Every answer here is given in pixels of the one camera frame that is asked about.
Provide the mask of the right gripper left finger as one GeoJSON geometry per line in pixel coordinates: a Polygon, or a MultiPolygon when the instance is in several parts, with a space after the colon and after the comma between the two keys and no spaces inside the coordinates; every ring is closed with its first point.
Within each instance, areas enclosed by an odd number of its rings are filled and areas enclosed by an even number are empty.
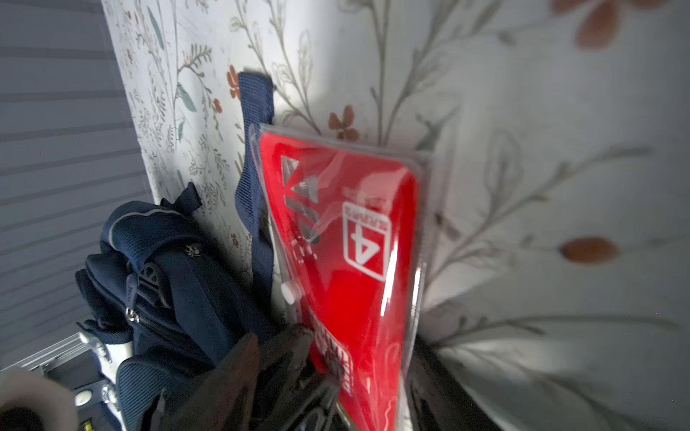
{"type": "Polygon", "coordinates": [[[329,430],[338,378],[314,368],[314,333],[296,324],[260,343],[247,334],[215,369],[164,389],[150,430],[329,430]]]}

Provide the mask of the red card box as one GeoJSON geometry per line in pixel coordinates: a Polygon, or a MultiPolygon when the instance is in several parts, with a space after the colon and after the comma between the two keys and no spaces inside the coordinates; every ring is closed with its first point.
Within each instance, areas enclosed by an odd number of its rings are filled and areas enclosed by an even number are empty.
{"type": "Polygon", "coordinates": [[[311,358],[359,430],[393,430],[414,337],[432,156],[251,130],[252,158],[311,358]]]}

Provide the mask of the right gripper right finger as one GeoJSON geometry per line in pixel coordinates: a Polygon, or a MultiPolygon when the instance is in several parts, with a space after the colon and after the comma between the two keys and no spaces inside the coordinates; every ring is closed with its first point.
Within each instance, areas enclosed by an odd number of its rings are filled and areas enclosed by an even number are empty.
{"type": "Polygon", "coordinates": [[[421,338],[415,339],[406,395],[414,430],[500,430],[421,338]]]}

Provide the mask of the navy blue student backpack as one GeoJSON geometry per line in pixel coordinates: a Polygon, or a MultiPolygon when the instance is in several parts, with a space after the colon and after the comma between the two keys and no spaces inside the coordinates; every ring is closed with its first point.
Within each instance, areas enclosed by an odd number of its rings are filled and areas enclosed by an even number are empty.
{"type": "Polygon", "coordinates": [[[193,184],[175,201],[121,205],[102,228],[100,252],[75,275],[93,313],[81,330],[102,360],[116,346],[132,348],[112,377],[127,430],[141,429],[161,391],[217,366],[244,335],[264,342],[277,333],[269,316],[274,253],[253,160],[245,160],[235,192],[252,236],[251,291],[193,220],[201,206],[193,184]]]}

